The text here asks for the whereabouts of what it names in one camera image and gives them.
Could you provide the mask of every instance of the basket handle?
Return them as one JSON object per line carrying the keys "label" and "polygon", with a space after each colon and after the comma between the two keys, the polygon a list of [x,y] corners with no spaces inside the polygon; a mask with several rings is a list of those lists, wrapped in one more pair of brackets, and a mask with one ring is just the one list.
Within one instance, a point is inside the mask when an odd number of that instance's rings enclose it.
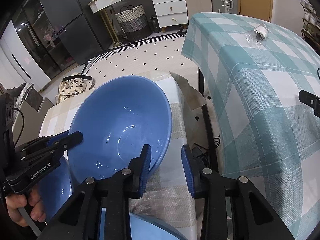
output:
{"label": "basket handle", "polygon": [[129,5],[129,6],[122,6],[121,8],[120,8],[120,14],[122,15],[122,8],[124,8],[124,7],[126,7],[126,10],[130,7],[130,6],[132,6],[132,8],[131,8],[131,10],[133,11],[133,8],[134,8],[134,6],[133,5]]}

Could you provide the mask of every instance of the black table leg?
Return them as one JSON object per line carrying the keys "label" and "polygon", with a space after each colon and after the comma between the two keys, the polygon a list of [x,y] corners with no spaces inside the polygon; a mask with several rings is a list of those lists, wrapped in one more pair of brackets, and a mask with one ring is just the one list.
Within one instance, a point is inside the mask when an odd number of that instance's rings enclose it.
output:
{"label": "black table leg", "polygon": [[[198,77],[199,77],[199,92],[201,95],[204,95],[204,76],[201,72],[201,70],[198,68]],[[216,154],[216,147],[214,143],[214,135],[212,131],[212,125],[210,121],[209,111],[207,105],[204,105],[201,107],[202,109],[202,115],[204,119],[204,126],[205,131],[207,133],[207,139],[208,139],[208,153],[209,153],[209,162],[210,167],[216,172],[219,172],[218,170],[218,160],[217,160],[217,154]]]}

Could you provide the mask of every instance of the refrigerator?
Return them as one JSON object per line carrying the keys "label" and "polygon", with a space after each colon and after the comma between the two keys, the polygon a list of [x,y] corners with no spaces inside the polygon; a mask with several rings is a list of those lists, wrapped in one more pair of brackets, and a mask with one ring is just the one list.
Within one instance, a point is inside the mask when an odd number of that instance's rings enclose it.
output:
{"label": "refrigerator", "polygon": [[50,79],[75,63],[39,0],[24,0],[12,16],[12,23],[31,57]]}
{"label": "refrigerator", "polygon": [[53,29],[79,65],[112,44],[100,15],[88,6],[90,1],[40,0]]}

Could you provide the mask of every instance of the woven basket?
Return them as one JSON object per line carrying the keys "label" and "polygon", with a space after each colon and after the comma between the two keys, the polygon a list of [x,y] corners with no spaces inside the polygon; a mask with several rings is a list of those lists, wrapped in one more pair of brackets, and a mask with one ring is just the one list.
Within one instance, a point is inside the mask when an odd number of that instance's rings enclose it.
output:
{"label": "woven basket", "polygon": [[[124,7],[126,7],[127,10],[122,12],[121,10]],[[142,40],[151,35],[151,29],[142,5],[137,7],[129,5],[128,7],[123,6],[122,8],[120,9],[120,13],[116,14],[116,18],[125,34],[127,34],[129,41]]]}

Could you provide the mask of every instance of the bowl rim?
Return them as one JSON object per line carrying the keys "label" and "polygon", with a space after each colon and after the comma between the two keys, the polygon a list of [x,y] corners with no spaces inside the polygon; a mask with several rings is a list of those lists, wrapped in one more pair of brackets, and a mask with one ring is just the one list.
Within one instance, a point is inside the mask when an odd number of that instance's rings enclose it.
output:
{"label": "bowl rim", "polygon": [[167,98],[167,96],[165,95],[165,93],[163,92],[163,90],[161,89],[161,87],[159,87],[158,84],[156,84],[156,82],[152,81],[151,79],[148,79],[146,77],[142,77],[142,76],[136,76],[136,75],[133,75],[133,76],[121,76],[121,77],[116,77],[114,79],[111,79],[105,83],[103,83],[101,86],[97,87],[82,103],[81,105],[79,106],[75,116],[73,117],[73,120],[71,122],[71,125],[70,125],[70,129],[69,129],[69,134],[70,134],[70,130],[74,124],[74,121],[75,121],[75,117],[77,116],[79,110],[81,109],[81,106],[98,90],[102,89],[103,86],[105,85],[109,85],[110,82],[114,82],[118,79],[141,79],[141,80],[145,80],[145,81],[148,81],[150,84],[154,85],[160,92],[160,94],[162,95],[162,97],[164,98],[164,101],[165,101],[165,105],[166,105],[166,108],[167,108],[167,112],[169,113],[169,122],[168,122],[168,131],[167,131],[167,138],[166,138],[166,141],[165,141],[165,144],[164,144],[164,149],[163,151],[160,153],[158,159],[156,160],[155,164],[152,166],[152,168],[150,169],[149,168],[149,174],[148,176],[150,177],[155,171],[156,169],[159,167],[160,163],[162,162],[163,158],[164,158],[164,155],[166,154],[167,150],[168,150],[168,147],[169,147],[169,143],[170,143],[170,140],[171,140],[171,133],[172,133],[172,112],[171,112],[171,107],[170,107],[170,103],[169,103],[169,100]]}

